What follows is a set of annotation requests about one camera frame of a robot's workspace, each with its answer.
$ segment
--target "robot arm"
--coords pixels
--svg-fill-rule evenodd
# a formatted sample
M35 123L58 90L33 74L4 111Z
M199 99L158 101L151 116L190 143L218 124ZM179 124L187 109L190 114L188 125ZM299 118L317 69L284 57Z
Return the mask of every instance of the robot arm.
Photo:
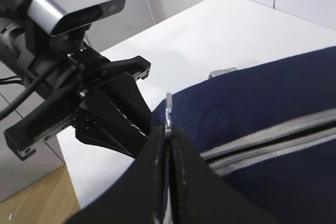
M140 56L111 62L83 41L92 22L122 11L124 4L125 0L1 2L0 60L24 77L27 88L0 112L0 120L33 91L45 99L4 133L21 160L70 125L83 143L132 157L139 154L151 112L135 82L148 76L150 63Z

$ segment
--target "screw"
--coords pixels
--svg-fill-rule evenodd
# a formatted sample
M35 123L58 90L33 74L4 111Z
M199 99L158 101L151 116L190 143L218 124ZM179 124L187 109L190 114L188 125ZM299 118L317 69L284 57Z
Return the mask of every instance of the screw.
M87 89L84 89L83 91L81 91L81 92L79 93L79 97L80 97L81 99L84 99L84 98L88 95L88 93L89 93L89 91L88 91Z

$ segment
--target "gray zipper tape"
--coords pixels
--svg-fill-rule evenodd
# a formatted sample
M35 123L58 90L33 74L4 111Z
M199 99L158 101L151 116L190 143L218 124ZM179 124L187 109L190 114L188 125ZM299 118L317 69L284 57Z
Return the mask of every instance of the gray zipper tape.
M209 151L203 152L201 157L205 160L222 156L224 154L242 150L247 147L268 143L278 138L295 134L313 127L336 121L336 109L322 111L316 114L303 116L285 123L267 128L262 131L244 136L230 143L223 144Z
M336 128L300 137L288 142L274 144L260 149L232 155L227 158L222 158L210 163L210 167L219 176L224 176L234 172L235 170L269 160L271 158L310 148L334 139L336 139Z

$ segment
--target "metal clip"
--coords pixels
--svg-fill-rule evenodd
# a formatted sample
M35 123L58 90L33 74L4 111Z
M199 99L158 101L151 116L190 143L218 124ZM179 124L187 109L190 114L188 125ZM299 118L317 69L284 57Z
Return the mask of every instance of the metal clip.
M167 93L166 98L166 120L165 120L165 138L172 135L172 112L173 112L173 98L171 93Z

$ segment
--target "black cable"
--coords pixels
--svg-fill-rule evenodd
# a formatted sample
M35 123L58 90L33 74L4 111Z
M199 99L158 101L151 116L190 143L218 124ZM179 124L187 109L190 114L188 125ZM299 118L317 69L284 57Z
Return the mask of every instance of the black cable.
M8 85L8 84L20 84L20 85L24 85L24 83L22 81L1 81L0 82L0 86L1 85Z
M8 78L0 78L0 82L13 80L13 79L24 80L24 77L23 76L11 76L11 77L8 77Z
M0 112L0 121L9 116L17 109L65 60L65 56L60 56L56 59L53 65L43 72L31 85L26 88L15 100Z

